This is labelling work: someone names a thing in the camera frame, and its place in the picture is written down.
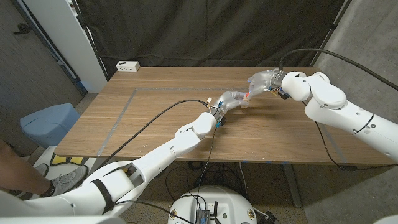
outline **white robotic arm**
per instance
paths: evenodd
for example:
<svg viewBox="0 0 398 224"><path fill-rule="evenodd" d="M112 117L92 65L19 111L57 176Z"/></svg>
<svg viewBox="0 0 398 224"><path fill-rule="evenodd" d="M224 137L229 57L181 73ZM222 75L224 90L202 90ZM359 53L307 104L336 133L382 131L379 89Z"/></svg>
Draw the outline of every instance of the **white robotic arm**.
<svg viewBox="0 0 398 224"><path fill-rule="evenodd" d="M346 99L342 90L330 84L329 78L317 72L307 77L302 72L269 70L251 77L247 95L250 100L269 88L281 87L283 95L296 101L312 97L305 107L305 114L312 120L345 130L379 152L398 162L398 125L372 114Z"/></svg>
<svg viewBox="0 0 398 224"><path fill-rule="evenodd" d="M181 127L175 137L140 159L110 163L92 173L81 187L48 198L21 201L0 191L0 217L36 217L70 215L122 214L136 200L148 183L179 156L192 151L221 123L226 112L243 101L244 93L225 92L218 101L194 122ZM129 169L127 175L123 169Z"/></svg>

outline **blue bin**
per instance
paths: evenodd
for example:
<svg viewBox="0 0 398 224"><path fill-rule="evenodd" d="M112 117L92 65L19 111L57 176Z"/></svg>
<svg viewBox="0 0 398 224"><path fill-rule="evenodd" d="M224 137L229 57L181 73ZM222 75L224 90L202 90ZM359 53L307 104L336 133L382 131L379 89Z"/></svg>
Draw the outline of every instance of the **blue bin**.
<svg viewBox="0 0 398 224"><path fill-rule="evenodd" d="M26 136L47 148L57 146L79 117L72 104L65 103L32 113L19 122Z"/></svg>

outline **black curtain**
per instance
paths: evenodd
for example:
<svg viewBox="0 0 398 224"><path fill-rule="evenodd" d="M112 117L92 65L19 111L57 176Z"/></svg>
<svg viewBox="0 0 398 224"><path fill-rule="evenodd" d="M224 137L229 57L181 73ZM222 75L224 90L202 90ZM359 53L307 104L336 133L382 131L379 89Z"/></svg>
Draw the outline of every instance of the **black curtain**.
<svg viewBox="0 0 398 224"><path fill-rule="evenodd" d="M141 66L276 67L293 49L319 47L344 0L79 0L109 76L120 60ZM288 56L307 67L315 55Z"/></svg>

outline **electrical outlet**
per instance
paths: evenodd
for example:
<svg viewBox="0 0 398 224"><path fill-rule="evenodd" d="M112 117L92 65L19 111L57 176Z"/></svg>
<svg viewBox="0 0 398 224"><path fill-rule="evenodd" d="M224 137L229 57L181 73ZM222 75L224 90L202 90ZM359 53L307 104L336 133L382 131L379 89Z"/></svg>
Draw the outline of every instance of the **electrical outlet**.
<svg viewBox="0 0 398 224"><path fill-rule="evenodd" d="M139 69L139 62L120 61L116 65L119 72L136 72Z"/></svg>

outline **person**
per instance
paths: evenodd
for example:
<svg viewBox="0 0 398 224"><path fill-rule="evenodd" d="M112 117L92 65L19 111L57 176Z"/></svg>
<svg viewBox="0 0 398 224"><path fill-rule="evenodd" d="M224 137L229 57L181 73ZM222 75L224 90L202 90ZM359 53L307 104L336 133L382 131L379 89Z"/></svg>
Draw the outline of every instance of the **person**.
<svg viewBox="0 0 398 224"><path fill-rule="evenodd" d="M41 197L56 196L78 187L88 174L87 166L80 166L69 174L48 180L45 178L48 170L47 164L32 167L0 139L1 190L14 195L30 192Z"/></svg>

